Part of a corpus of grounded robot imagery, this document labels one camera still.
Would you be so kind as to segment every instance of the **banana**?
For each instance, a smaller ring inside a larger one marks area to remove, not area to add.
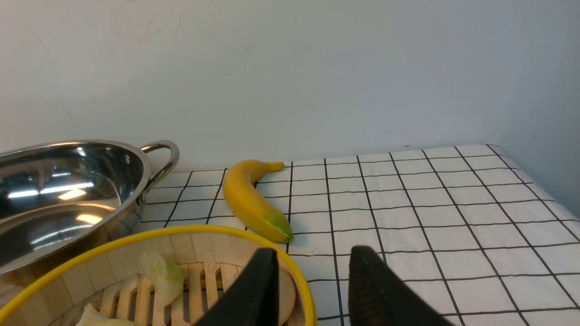
[[[291,242],[294,234],[284,214],[253,184],[265,174],[283,169],[283,162],[245,160],[232,166],[223,181],[223,196],[231,211],[249,229],[273,242]]]

